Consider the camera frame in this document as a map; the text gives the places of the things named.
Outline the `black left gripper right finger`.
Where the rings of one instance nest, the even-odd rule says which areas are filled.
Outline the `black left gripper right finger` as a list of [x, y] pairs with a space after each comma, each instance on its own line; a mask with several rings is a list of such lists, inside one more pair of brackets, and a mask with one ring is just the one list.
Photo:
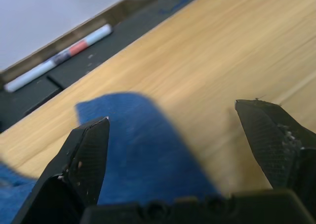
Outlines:
[[261, 100], [235, 101], [252, 154], [272, 188], [293, 190], [316, 214], [316, 134], [280, 105]]

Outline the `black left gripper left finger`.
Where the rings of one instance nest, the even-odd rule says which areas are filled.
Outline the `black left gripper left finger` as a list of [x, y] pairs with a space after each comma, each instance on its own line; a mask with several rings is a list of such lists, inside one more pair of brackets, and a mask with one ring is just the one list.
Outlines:
[[78, 224], [98, 202], [106, 171], [110, 122], [107, 117], [73, 129], [48, 163], [14, 224]]

